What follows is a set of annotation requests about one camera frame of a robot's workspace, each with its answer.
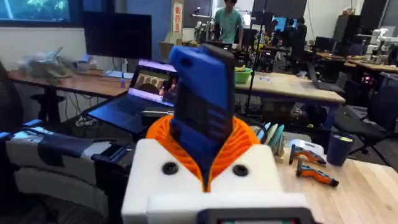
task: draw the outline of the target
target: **orange handle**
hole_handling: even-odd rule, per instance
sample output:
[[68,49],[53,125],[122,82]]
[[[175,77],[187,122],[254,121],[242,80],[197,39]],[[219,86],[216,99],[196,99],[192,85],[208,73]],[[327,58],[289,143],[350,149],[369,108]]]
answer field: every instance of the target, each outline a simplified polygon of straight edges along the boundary
[[314,170],[303,170],[301,172],[301,175],[304,177],[313,177],[318,182],[324,183],[324,184],[330,184],[330,182],[331,182],[331,179],[329,177],[321,176]]

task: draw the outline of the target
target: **gray chair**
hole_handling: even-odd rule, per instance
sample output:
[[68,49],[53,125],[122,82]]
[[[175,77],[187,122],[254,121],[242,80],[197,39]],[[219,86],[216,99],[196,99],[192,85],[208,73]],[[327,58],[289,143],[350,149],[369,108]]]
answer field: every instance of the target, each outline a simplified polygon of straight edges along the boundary
[[[390,165],[384,156],[374,147],[379,142],[391,137],[396,127],[398,118],[398,86],[386,85],[371,98],[368,107],[368,114],[360,119],[350,117],[345,113],[344,108],[340,108],[335,114],[335,127],[340,131],[355,134],[364,143],[350,152],[354,154],[361,151],[367,154],[367,147],[370,147],[383,160],[386,165]],[[377,126],[365,123],[364,119],[374,121]]]
[[21,128],[23,119],[21,98],[0,62],[0,131],[16,131]]

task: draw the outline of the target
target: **cup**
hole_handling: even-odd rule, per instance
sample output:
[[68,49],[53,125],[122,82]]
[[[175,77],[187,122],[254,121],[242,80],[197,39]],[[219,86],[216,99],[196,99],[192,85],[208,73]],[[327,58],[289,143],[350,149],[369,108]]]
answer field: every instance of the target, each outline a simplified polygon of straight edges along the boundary
[[332,133],[329,138],[326,160],[334,166],[342,166],[354,144],[354,137],[346,133]]

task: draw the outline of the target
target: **small tools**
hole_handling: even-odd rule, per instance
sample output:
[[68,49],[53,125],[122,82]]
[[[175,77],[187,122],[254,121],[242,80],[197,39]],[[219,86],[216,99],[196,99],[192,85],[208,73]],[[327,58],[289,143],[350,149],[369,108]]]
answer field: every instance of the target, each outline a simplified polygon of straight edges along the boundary
[[289,165],[292,165],[294,158],[299,156],[305,156],[312,163],[326,165],[326,161],[318,154],[310,150],[303,149],[302,147],[298,147],[295,144],[292,145],[292,150],[290,151]]
[[297,170],[296,170],[297,177],[312,177],[317,180],[319,183],[327,184],[332,187],[337,187],[339,182],[334,178],[330,177],[329,175],[323,173],[320,170],[312,169],[310,166],[303,165],[303,160],[298,159],[297,163]]

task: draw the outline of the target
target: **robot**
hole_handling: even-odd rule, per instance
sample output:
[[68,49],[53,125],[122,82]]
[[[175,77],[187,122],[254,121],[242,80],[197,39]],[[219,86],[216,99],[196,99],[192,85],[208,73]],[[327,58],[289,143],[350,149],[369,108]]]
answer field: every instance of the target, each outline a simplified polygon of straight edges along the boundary
[[392,45],[398,44],[398,37],[384,36],[384,34],[386,34],[387,31],[388,29],[386,28],[373,30],[370,44],[366,49],[367,55],[372,55],[374,51],[377,51],[379,49],[381,50],[381,52],[387,54]]
[[137,143],[124,223],[315,223],[303,194],[282,191],[271,149],[233,115],[233,55],[203,44],[169,59],[175,113]]

